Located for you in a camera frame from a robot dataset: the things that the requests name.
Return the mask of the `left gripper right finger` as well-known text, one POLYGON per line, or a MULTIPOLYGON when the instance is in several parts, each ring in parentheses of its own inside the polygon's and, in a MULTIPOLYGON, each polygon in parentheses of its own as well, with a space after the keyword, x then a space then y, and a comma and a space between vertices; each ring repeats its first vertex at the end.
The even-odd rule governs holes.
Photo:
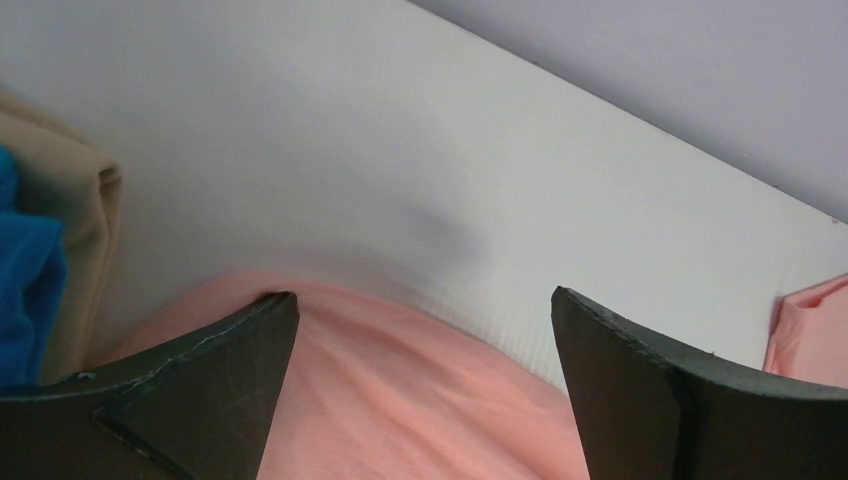
POLYGON ((594 479, 843 479, 847 392, 743 366, 565 287, 551 322, 594 479))

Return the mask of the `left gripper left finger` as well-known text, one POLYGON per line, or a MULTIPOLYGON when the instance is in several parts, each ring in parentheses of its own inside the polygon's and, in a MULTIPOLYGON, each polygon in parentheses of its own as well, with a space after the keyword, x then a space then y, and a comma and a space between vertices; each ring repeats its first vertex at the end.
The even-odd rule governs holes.
POLYGON ((1 392, 5 479, 253 479, 299 324, 267 294, 188 334, 1 392))

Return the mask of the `salmon pink t shirt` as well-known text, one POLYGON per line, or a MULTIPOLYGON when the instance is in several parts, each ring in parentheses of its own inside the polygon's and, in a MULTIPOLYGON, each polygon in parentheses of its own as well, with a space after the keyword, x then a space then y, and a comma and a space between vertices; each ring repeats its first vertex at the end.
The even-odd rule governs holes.
MULTIPOLYGON (((208 325, 272 292, 300 323, 259 470, 263 479, 594 479, 573 407, 511 358, 448 324, 339 287, 221 276, 124 336, 103 362, 208 325)), ((843 388, 844 336, 779 328, 762 371, 843 388)))

